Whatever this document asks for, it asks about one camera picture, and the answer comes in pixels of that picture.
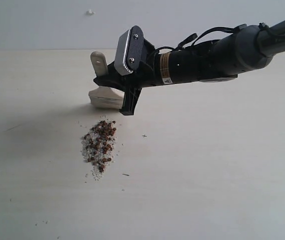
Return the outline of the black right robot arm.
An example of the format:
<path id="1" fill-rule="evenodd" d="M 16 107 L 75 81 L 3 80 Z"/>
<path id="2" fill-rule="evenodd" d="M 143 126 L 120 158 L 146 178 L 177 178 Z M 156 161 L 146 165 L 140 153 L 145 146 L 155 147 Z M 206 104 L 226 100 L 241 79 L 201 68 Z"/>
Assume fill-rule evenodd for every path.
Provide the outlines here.
<path id="1" fill-rule="evenodd" d="M 226 37 L 201 41 L 193 33 L 176 47 L 155 48 L 139 26 L 131 27 L 119 37 L 113 62 L 107 63 L 99 51 L 91 53 L 97 88 L 88 93 L 90 103 L 132 116 L 144 88 L 234 80 L 265 68 L 276 54 L 285 52 L 285 20 L 274 26 L 218 26 L 209 32 Z"/>

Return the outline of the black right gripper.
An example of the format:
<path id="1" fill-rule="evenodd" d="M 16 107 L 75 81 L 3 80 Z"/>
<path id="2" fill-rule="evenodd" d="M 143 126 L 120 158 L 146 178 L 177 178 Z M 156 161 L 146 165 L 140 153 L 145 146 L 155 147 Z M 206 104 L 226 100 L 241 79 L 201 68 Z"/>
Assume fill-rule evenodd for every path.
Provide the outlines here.
<path id="1" fill-rule="evenodd" d="M 155 48 L 145 38 L 143 43 L 139 67 L 132 74 L 120 75 L 113 60 L 107 65 L 107 75 L 94 78 L 98 86 L 124 92 L 119 110 L 124 116 L 134 115 L 143 88 L 189 83 L 199 78 L 200 51 L 196 46 Z"/>

